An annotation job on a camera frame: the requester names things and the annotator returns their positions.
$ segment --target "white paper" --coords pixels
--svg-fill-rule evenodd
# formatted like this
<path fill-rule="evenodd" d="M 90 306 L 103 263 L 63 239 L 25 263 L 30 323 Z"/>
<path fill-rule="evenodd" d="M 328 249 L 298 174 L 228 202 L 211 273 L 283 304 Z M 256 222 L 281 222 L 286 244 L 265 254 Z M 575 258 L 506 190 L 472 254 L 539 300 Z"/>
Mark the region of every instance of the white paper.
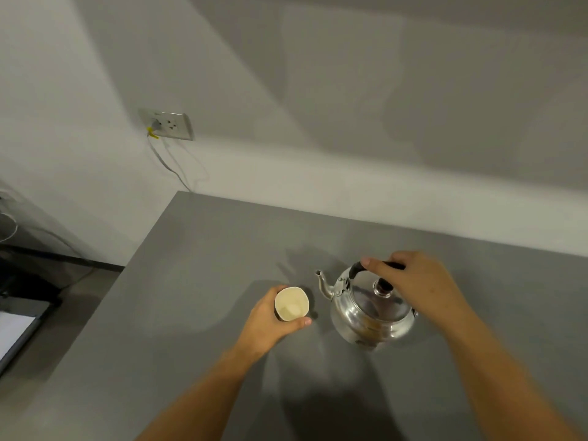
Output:
<path fill-rule="evenodd" d="M 34 319 L 34 317 L 0 311 L 0 359 L 8 353 Z"/>

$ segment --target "hand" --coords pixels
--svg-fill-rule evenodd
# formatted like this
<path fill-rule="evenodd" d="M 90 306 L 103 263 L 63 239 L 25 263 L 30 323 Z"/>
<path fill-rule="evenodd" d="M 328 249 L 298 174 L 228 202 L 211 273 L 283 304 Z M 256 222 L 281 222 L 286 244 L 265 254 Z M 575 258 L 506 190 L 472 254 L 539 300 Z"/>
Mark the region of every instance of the hand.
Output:
<path fill-rule="evenodd" d="M 274 286 L 257 302 L 233 348 L 251 363 L 259 360 L 284 336 L 312 323 L 312 319 L 309 317 L 297 318 L 290 322 L 282 322 L 277 319 L 273 302 L 277 293 L 284 288 L 287 286 Z"/>
<path fill-rule="evenodd" d="M 401 263 L 394 269 L 378 259 L 364 257 L 362 265 L 394 286 L 416 311 L 439 329 L 446 330 L 462 316 L 473 313 L 451 274 L 443 264 L 422 252 L 394 252 L 389 261 Z"/>

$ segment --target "gray countertop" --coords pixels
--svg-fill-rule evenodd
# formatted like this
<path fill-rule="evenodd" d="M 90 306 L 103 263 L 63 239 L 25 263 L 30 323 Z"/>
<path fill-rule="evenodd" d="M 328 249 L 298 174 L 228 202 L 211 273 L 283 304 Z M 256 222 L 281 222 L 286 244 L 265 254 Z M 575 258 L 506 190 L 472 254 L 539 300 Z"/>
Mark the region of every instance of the gray countertop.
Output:
<path fill-rule="evenodd" d="M 588 259 L 179 192 L 33 402 L 44 439 L 130 440 L 237 338 L 276 283 L 316 320 L 250 372 L 224 439 L 479 439 L 444 340 L 424 318 L 374 353 L 334 331 L 315 269 L 363 254 L 442 259 L 475 310 L 586 430 Z"/>

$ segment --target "white wall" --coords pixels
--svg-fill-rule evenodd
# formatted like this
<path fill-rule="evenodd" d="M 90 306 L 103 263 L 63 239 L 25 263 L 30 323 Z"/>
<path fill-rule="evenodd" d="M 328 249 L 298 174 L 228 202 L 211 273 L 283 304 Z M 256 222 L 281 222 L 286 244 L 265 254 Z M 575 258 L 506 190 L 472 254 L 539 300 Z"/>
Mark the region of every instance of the white wall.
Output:
<path fill-rule="evenodd" d="M 126 264 L 179 188 L 146 106 L 192 119 L 199 192 L 588 255 L 583 0 L 377 1 L 4 1 L 12 211 Z"/>

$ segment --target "paper cup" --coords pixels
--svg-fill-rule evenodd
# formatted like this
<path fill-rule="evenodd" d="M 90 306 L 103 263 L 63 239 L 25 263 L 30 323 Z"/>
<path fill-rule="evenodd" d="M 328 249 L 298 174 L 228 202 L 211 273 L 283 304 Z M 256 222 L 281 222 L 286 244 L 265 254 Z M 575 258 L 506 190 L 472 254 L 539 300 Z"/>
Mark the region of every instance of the paper cup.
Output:
<path fill-rule="evenodd" d="M 308 296 L 302 288 L 290 286 L 277 293 L 273 302 L 277 317 L 284 322 L 304 317 L 310 310 Z"/>

